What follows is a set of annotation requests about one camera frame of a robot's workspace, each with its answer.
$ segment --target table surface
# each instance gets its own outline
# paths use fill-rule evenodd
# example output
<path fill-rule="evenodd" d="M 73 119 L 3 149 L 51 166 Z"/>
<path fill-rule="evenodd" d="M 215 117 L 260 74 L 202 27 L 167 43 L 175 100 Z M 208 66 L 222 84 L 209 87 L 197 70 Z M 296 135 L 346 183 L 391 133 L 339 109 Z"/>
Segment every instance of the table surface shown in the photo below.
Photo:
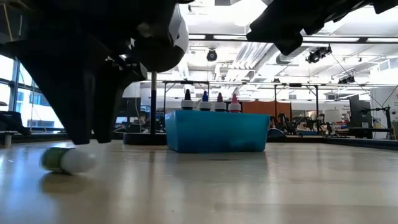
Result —
<path fill-rule="evenodd" d="M 46 147 L 0 149 L 0 223 L 398 223 L 398 153 L 269 143 L 265 152 L 177 154 L 91 143 L 75 176 L 39 166 Z"/>

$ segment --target dropper bottle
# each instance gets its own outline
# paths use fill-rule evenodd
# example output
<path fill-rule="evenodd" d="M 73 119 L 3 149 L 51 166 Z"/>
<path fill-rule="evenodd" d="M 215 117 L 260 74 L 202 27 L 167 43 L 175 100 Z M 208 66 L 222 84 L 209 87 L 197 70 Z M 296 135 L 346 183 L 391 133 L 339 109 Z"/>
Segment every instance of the dropper bottle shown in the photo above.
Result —
<path fill-rule="evenodd" d="M 191 100 L 191 93 L 189 90 L 185 91 L 185 98 L 181 101 L 181 108 L 183 110 L 193 110 L 195 102 Z"/>
<path fill-rule="evenodd" d="M 199 103 L 199 110 L 201 111 L 210 111 L 212 104 L 209 102 L 209 96 L 207 95 L 207 91 L 203 92 L 203 96 L 201 98 L 201 102 Z"/>
<path fill-rule="evenodd" d="M 226 111 L 226 103 L 224 103 L 223 95 L 221 93 L 218 93 L 217 102 L 214 103 L 214 110 L 217 112 Z"/>
<path fill-rule="evenodd" d="M 240 113 L 241 112 L 241 104 L 238 102 L 238 97 L 236 97 L 235 93 L 232 95 L 231 104 L 228 105 L 228 111 L 230 113 Z"/>

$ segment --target bottle cap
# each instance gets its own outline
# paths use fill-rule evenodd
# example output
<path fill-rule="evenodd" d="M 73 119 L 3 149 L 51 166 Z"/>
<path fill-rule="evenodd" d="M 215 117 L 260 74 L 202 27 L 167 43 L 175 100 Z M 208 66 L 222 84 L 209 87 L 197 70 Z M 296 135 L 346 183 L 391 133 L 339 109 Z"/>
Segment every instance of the bottle cap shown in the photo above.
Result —
<path fill-rule="evenodd" d="M 186 90 L 186 91 L 185 91 L 185 98 L 184 98 L 184 100 L 191 100 L 191 93 L 190 93 L 189 90 Z"/>
<path fill-rule="evenodd" d="M 238 98 L 236 97 L 236 93 L 232 95 L 232 103 L 234 104 L 238 103 Z"/>
<path fill-rule="evenodd" d="M 224 101 L 223 101 L 223 95 L 222 95 L 221 93 L 218 93 L 218 96 L 217 96 L 217 103 L 222 103 L 222 102 L 224 102 Z"/>
<path fill-rule="evenodd" d="M 209 96 L 207 95 L 207 91 L 203 92 L 203 96 L 201 98 L 202 102 L 208 102 L 209 101 Z"/>

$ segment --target desk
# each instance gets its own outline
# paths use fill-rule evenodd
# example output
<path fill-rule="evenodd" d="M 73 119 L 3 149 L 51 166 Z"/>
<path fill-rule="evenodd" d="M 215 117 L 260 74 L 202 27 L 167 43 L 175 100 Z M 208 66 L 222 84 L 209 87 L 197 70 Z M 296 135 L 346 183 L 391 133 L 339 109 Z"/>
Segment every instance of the desk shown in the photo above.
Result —
<path fill-rule="evenodd" d="M 373 138 L 373 132 L 391 133 L 387 128 L 349 128 L 348 135 L 355 136 L 356 138 Z"/>

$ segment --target small bottle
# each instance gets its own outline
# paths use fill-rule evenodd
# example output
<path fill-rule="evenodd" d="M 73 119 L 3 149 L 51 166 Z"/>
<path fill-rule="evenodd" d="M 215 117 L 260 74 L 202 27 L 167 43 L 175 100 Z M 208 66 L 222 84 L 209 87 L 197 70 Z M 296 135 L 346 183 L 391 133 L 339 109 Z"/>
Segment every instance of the small bottle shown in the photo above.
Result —
<path fill-rule="evenodd" d="M 212 104 L 209 102 L 209 96 L 207 95 L 207 91 L 204 91 L 201 102 L 199 103 L 199 110 L 211 111 L 211 106 Z"/>
<path fill-rule="evenodd" d="M 218 93 L 217 102 L 214 103 L 214 110 L 217 112 L 226 111 L 226 103 L 224 103 L 223 95 L 221 93 Z"/>
<path fill-rule="evenodd" d="M 228 111 L 230 113 L 240 113 L 241 112 L 241 104 L 238 103 L 238 98 L 236 97 L 235 93 L 232 95 L 231 104 L 228 105 Z"/>
<path fill-rule="evenodd" d="M 96 164 L 95 156 L 87 152 L 62 147 L 51 147 L 41 157 L 42 167 L 61 174 L 88 172 Z"/>
<path fill-rule="evenodd" d="M 185 98 L 181 101 L 181 108 L 183 110 L 193 110 L 195 107 L 195 102 L 191 100 L 191 93 L 189 90 L 185 92 Z"/>

